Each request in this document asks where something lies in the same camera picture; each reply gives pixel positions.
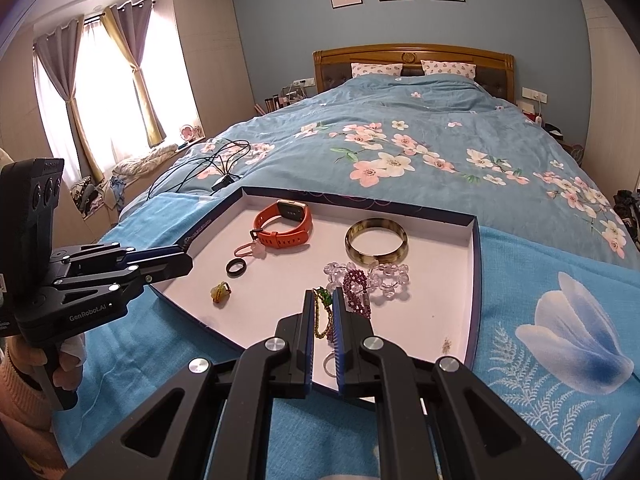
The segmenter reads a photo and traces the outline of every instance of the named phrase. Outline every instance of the window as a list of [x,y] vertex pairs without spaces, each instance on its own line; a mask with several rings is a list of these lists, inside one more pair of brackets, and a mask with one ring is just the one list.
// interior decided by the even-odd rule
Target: window
[[148,152],[131,68],[100,21],[82,32],[76,100],[89,148],[105,176],[121,160]]
[[78,163],[76,146],[71,136],[71,126],[69,126],[69,117],[66,114],[66,105],[50,81],[40,63],[40,59],[35,54],[33,54],[33,72],[38,107],[40,108],[42,125],[51,147],[51,153],[57,158],[65,159],[62,178],[71,187],[80,180],[80,164]]
[[195,126],[200,120],[175,25],[155,11],[149,19],[140,67],[166,141],[183,143],[180,128]]
[[[175,25],[152,11],[142,60],[149,97],[166,134],[181,144],[180,128],[200,124]],[[54,156],[65,159],[65,182],[80,180],[66,105],[37,56],[38,105]],[[131,68],[100,21],[84,25],[76,65],[76,101],[89,149],[108,178],[113,167],[149,151]]]

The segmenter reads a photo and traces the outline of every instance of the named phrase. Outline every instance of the camera lens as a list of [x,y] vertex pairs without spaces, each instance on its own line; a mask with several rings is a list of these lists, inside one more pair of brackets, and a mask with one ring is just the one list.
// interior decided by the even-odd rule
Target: camera lens
[[38,204],[40,203],[40,195],[42,194],[42,190],[40,188],[40,184],[36,184],[36,187],[33,188],[33,199],[31,201],[31,206],[36,209]]
[[51,181],[51,179],[47,180],[47,183],[45,184],[44,187],[44,205],[47,205],[49,203],[49,200],[51,200],[51,194],[53,193],[53,182]]

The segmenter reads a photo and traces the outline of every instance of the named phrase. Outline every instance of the bedroom wall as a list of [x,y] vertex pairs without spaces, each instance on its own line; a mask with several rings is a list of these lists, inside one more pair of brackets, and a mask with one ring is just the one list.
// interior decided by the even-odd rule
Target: bedroom wall
[[580,0],[234,0],[256,101],[312,77],[315,50],[372,43],[443,43],[513,54],[522,86],[548,94],[543,115],[584,144],[591,63]]
[[583,169],[611,201],[640,173],[640,54],[604,0],[582,0],[591,43],[591,120]]
[[232,0],[172,1],[200,121],[204,133],[214,137],[255,115],[234,4]]

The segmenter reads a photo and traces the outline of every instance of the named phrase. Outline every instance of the white tray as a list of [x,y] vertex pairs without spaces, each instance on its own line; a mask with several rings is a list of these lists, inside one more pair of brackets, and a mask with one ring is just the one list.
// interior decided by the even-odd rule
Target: white tray
[[[313,231],[308,244],[267,249],[264,259],[249,256],[244,275],[229,278],[225,266],[235,248],[251,241],[249,230],[255,216],[275,198],[309,205]],[[178,242],[188,246],[193,270],[154,287],[202,325],[244,349],[273,336],[280,318],[300,312],[306,289],[326,286],[324,266],[349,261],[345,232],[353,223],[372,217],[394,220],[407,232],[409,251],[404,263],[411,280],[392,300],[382,298],[379,291],[372,295],[374,332],[399,344],[412,357],[435,361],[448,354],[470,367],[478,339],[481,279],[474,216],[333,195],[240,188]],[[267,229],[291,227],[291,222],[278,219]],[[386,253],[398,245],[398,237],[384,230],[365,232],[354,241],[356,248],[369,254]],[[210,297],[210,290],[220,282],[229,283],[232,289],[222,307]],[[326,321],[321,307],[320,331]],[[337,390],[335,379],[322,365],[332,349],[326,338],[314,341],[313,382]],[[327,368],[335,370],[333,360]]]

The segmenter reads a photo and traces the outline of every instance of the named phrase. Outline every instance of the pink hair tie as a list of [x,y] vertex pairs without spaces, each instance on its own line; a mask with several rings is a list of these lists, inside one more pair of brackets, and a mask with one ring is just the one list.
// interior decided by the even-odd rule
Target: pink hair tie
[[[249,248],[248,251],[241,253],[242,249]],[[266,254],[266,248],[264,245],[260,243],[259,240],[254,240],[253,242],[249,242],[248,244],[241,245],[234,251],[234,256],[236,258],[244,258],[245,256],[254,256],[255,258],[263,258]]]

